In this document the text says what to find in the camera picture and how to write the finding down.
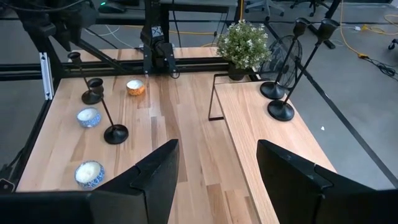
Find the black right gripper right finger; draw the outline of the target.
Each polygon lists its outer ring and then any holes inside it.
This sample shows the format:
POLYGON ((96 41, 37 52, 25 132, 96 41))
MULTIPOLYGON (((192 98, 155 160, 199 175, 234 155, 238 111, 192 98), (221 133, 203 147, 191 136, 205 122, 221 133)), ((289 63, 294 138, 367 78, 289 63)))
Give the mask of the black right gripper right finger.
POLYGON ((374 189, 270 141, 256 152, 262 181, 280 223, 369 223, 374 189))

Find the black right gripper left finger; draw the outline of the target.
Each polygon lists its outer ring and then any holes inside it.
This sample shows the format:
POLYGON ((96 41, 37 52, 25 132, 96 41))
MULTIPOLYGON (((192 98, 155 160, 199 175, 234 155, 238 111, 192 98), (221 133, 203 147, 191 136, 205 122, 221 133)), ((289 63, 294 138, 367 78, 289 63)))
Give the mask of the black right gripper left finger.
POLYGON ((178 139, 171 139, 104 183, 95 196, 95 223, 167 223, 179 169, 178 139))

